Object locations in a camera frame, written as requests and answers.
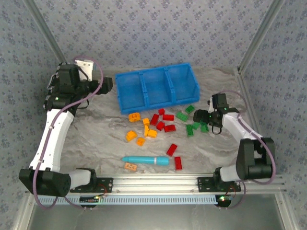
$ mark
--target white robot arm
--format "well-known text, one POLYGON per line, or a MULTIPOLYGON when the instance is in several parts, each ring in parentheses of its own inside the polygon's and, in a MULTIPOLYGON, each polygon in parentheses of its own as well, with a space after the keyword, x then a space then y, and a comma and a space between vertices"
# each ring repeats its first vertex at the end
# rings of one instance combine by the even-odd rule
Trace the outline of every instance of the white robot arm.
MULTIPOLYGON (((80 105, 79 103, 72 105, 72 103, 97 91, 100 86, 98 80, 92 79, 92 70, 93 62, 91 61, 77 61, 76 64, 61 63, 57 73, 51 77, 49 92, 44 103, 44 108, 47 110, 45 130, 29 169, 21 169, 19 173, 19 179, 31 193, 33 193, 32 184, 37 170, 38 195, 64 197, 72 188, 88 184, 96 186, 93 184, 95 173, 91 169, 77 169, 69 174, 60 173, 60 159, 65 137, 80 105), (60 113, 54 125, 51 126, 59 111, 68 105, 71 107, 60 113), (46 140, 47 146, 42 156, 46 140)), ((106 94, 112 87, 112 78, 103 78, 101 88, 96 94, 106 94)))
POLYGON ((242 118, 239 111, 229 108, 224 93, 212 95, 208 101, 209 110, 197 110, 194 113, 195 122, 203 121, 213 127, 226 128, 239 143, 236 163, 217 168, 213 174, 219 183, 247 179, 262 179, 272 176, 272 161, 261 140, 274 156, 274 142, 255 132, 242 118))

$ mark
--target wallpaper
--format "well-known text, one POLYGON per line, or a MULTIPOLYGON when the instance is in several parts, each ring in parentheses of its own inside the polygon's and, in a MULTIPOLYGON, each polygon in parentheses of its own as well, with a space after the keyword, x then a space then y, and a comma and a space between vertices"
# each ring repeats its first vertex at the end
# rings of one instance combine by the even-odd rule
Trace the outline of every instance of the wallpaper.
POLYGON ((0 229, 8 230, 25 191, 18 173, 37 150, 44 89, 58 62, 22 1, 0 7, 0 229))
POLYGON ((67 59, 236 67, 272 0, 35 0, 67 59))
POLYGON ((307 229, 307 2, 286 0, 244 73, 264 134, 276 144, 278 173, 307 229))

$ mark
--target lego brick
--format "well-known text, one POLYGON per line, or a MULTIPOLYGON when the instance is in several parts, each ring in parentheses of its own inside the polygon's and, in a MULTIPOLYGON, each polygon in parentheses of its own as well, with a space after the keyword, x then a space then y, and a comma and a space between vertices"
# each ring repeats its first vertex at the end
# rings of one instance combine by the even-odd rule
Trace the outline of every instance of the lego brick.
POLYGON ((164 109, 159 109, 159 115, 163 115, 165 113, 165 110, 164 109))
POLYGON ((158 119, 159 119, 159 115, 158 115, 158 114, 154 114, 153 117, 152 117, 152 119, 151 119, 151 121, 150 121, 150 124, 151 124, 152 126, 156 126, 157 123, 158 123, 158 119))
POLYGON ((171 144, 171 146, 169 147, 169 149, 168 149, 168 151, 166 152, 166 154, 167 154, 168 156, 172 157, 176 149, 177 149, 177 145, 171 144))
POLYGON ((181 157, 174 157, 175 160, 175 169, 182 170, 181 157))
POLYGON ((173 121, 174 120, 174 115, 164 114, 162 119, 164 121, 173 121))
POLYGON ((204 125, 207 125, 207 123, 201 120, 201 126, 204 126, 204 125))
POLYGON ((208 133, 209 132, 209 128, 208 128, 207 124, 205 124, 201 127, 201 132, 202 133, 208 133))
POLYGON ((148 136, 149 136, 150 138, 156 138, 157 135, 158 135, 158 132, 155 131, 155 130, 150 129, 149 132, 148 132, 148 136))
POLYGON ((131 163, 126 162, 124 168, 128 170, 136 171, 138 166, 136 164, 131 164, 131 163))
POLYGON ((136 141, 136 143, 139 145, 139 146, 142 146, 145 142, 145 139, 144 138, 138 138, 138 140, 136 141))
POLYGON ((176 131, 175 125, 164 126, 164 132, 168 133, 173 131, 176 131))
POLYGON ((127 135, 126 135, 126 140, 129 142, 129 141, 135 139, 137 136, 138 136, 138 135, 136 134, 136 132, 130 131, 130 132, 128 132, 127 135))
POLYGON ((128 116, 130 122, 136 122, 141 119, 141 115, 139 113, 129 114, 128 116))
POLYGON ((188 120, 188 115, 183 114, 182 112, 178 112, 176 114, 176 117, 184 122, 186 122, 188 120))
POLYGON ((194 106, 193 106, 193 105, 190 105, 188 108, 186 108, 186 112, 187 112, 187 114, 192 113, 194 110, 195 110, 195 108, 194 108, 194 106))
POLYGON ((149 127, 148 126, 144 126, 144 136, 148 137, 148 132, 149 132, 149 127))
POLYGON ((162 129, 164 128, 164 122, 163 121, 160 121, 158 124, 157 124, 157 129, 159 130, 159 131, 162 131, 162 129))
POLYGON ((195 129, 195 130, 197 130, 199 127, 200 127, 200 123, 199 122, 194 122, 193 124, 192 124, 192 128, 193 129, 195 129))
POLYGON ((188 136, 188 138, 194 136, 192 125, 186 125, 186 130, 187 130, 187 136, 188 136))
POLYGON ((148 118, 143 118, 143 124, 145 125, 145 126, 149 126, 149 119, 148 118))

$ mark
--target blue plastic storage bin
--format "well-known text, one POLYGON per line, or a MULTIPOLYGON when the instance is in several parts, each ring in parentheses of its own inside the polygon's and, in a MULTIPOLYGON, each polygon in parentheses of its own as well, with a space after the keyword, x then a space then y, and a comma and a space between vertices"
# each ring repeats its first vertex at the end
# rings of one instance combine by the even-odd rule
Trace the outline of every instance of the blue plastic storage bin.
POLYGON ((116 75, 122 114, 189 104, 200 99, 190 64, 144 69, 116 75))

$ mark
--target gray floor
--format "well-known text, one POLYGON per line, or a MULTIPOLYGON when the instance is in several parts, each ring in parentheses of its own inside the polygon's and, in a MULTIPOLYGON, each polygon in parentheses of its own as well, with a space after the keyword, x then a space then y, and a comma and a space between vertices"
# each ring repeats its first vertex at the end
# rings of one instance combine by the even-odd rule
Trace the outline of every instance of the gray floor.
POLYGON ((274 195, 248 195, 232 210, 213 205, 119 205, 83 211, 62 205, 48 211, 35 208, 28 230, 283 230, 277 210, 274 195))

